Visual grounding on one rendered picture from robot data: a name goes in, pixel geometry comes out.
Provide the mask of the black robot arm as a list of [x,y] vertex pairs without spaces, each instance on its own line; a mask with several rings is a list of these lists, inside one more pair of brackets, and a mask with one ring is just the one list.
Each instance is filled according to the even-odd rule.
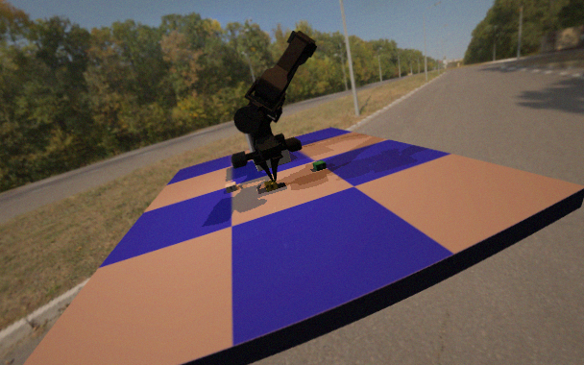
[[[244,98],[249,99],[250,103],[235,113],[234,124],[241,133],[251,134],[271,121],[277,123],[282,114],[286,89],[298,67],[308,57],[311,58],[317,48],[316,41],[301,31],[292,31],[287,42],[289,45],[279,61],[261,77],[256,78],[245,95]],[[253,145],[261,159],[268,160],[280,156],[280,150],[286,147],[286,141],[283,133],[273,135],[271,129],[268,129],[264,135],[253,134]]]

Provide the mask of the green block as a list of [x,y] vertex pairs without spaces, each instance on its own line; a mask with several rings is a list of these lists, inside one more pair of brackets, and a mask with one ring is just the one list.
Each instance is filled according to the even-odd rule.
[[327,166],[326,166],[326,163],[323,160],[319,160],[319,161],[313,162],[313,168],[316,171],[319,171],[319,170],[322,170],[322,169],[326,169]]

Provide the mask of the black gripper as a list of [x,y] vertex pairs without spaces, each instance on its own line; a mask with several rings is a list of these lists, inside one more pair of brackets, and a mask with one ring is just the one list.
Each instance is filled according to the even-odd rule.
[[[253,134],[258,133],[258,136],[264,135],[266,134],[266,130],[271,129],[270,123],[264,126],[259,127],[256,131],[254,131],[253,133],[250,134],[251,140],[253,142]],[[271,160],[271,166],[272,166],[272,172],[273,172],[273,176],[274,176],[274,180],[277,180],[277,170],[278,170],[278,164],[281,158],[283,158],[283,155],[281,154],[281,151],[287,150],[290,152],[295,152],[295,151],[299,151],[302,150],[302,143],[299,139],[297,139],[296,137],[290,137],[285,139],[286,141],[286,147],[284,149],[280,150],[280,156],[279,157],[274,157],[274,158],[270,158]],[[266,160],[262,160],[259,153],[256,153],[256,151],[245,154],[244,151],[242,152],[238,152],[235,154],[232,154],[231,157],[231,164],[233,169],[234,168],[239,168],[242,166],[246,166],[247,164],[247,160],[253,160],[255,165],[260,165],[264,171],[267,173],[267,175],[269,176],[269,178],[271,179],[271,181],[273,182],[273,177],[271,175],[271,172],[268,168],[268,165],[266,163]]]

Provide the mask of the orange block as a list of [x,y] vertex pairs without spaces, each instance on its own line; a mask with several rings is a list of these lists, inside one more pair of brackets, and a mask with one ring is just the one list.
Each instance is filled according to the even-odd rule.
[[278,185],[277,185],[277,182],[275,180],[273,182],[272,181],[264,182],[264,184],[265,184],[265,188],[266,188],[267,192],[278,189]]

